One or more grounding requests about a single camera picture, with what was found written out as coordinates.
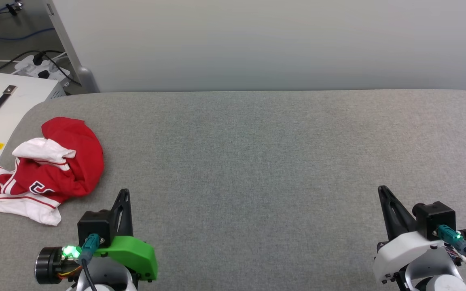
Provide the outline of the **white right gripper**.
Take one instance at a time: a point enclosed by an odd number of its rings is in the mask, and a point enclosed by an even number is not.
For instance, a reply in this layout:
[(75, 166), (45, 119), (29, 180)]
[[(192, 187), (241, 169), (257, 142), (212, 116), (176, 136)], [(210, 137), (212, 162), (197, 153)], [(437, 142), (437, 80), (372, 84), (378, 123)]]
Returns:
[(383, 220), (390, 242), (373, 260), (375, 281), (381, 283), (403, 271), (403, 283), (448, 274), (448, 254), (442, 240), (429, 241), (416, 231), (416, 220), (387, 186), (378, 188)]

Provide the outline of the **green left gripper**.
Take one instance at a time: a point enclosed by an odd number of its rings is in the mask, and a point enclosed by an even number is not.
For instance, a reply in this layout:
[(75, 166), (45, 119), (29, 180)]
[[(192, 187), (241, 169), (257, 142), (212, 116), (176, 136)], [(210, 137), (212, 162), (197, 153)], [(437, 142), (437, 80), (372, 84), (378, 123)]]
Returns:
[(111, 260), (140, 275), (139, 280), (157, 280), (158, 264), (154, 248), (134, 237), (131, 212), (131, 195), (127, 188), (121, 189), (111, 208), (111, 231), (114, 238), (109, 247), (100, 247), (95, 257)]

